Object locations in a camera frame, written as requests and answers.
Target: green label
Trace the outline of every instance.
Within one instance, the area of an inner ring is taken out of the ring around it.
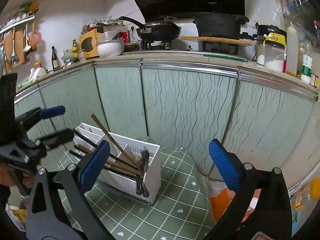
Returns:
[[[301,74],[311,77],[311,68],[308,68],[305,65],[302,65]]]

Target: wooden board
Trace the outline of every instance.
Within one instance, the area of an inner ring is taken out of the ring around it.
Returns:
[[[4,50],[7,55],[7,61],[5,62],[7,71],[12,70],[13,68],[24,63],[23,30],[15,32],[14,48],[15,48],[15,53],[19,57],[19,62],[16,65],[12,66],[12,65],[10,65],[10,58],[12,55],[12,33],[11,33],[11,34],[7,35],[4,40]]]
[[[241,41],[241,40],[227,39],[227,38],[182,36],[182,37],[180,37],[180,39],[182,39],[182,40],[200,40],[200,41],[220,41],[220,42],[224,42],[224,43],[231,43],[231,44],[237,44],[237,45],[253,46],[253,43],[250,41]]]

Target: wavy line pattern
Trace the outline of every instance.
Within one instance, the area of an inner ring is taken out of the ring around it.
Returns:
[[[39,91],[33,92],[14,105],[15,116],[24,114],[25,112],[36,107],[44,108],[44,104],[42,102]],[[39,137],[48,135],[53,132],[54,129],[51,122],[49,120],[41,120],[27,132],[27,135],[29,139],[34,141]],[[48,155],[44,159],[42,159],[41,166],[45,167],[49,171],[56,171],[57,166],[59,165],[59,160],[64,154],[64,150],[65,147],[60,146],[59,148],[48,152]]]
[[[257,169],[280,167],[299,140],[312,107],[312,102],[297,96],[242,82],[224,147]],[[219,178],[216,169],[211,177]]]
[[[47,108],[59,105],[66,108],[63,116],[52,119],[58,130],[73,129],[82,122],[96,125],[90,117],[92,113],[107,127],[93,69],[71,74],[40,89]]]
[[[140,68],[97,68],[101,100],[111,132],[139,138],[147,135]]]
[[[150,137],[170,148],[193,154],[202,173],[213,162],[209,142],[222,139],[235,79],[185,71],[143,69]]]

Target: blue gripper pad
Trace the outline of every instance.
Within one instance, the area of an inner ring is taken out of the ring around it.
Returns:
[[[85,157],[90,156],[89,163],[84,167],[80,173],[79,181],[83,192],[92,189],[102,168],[110,156],[110,144],[103,140],[95,151]]]
[[[44,109],[40,112],[41,119],[48,119],[58,115],[63,115],[66,112],[64,106],[56,106],[49,109]]]
[[[218,168],[228,189],[237,192],[240,187],[240,175],[228,158],[228,154],[229,153],[217,139],[210,142],[209,155],[211,159]]]

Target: white bowl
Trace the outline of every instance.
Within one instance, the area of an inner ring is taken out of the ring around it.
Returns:
[[[110,41],[117,33],[117,31],[107,31],[105,33],[102,33],[98,37],[98,42]]]
[[[111,40],[98,43],[98,55],[101,58],[114,57],[124,52],[124,44],[122,40]]]

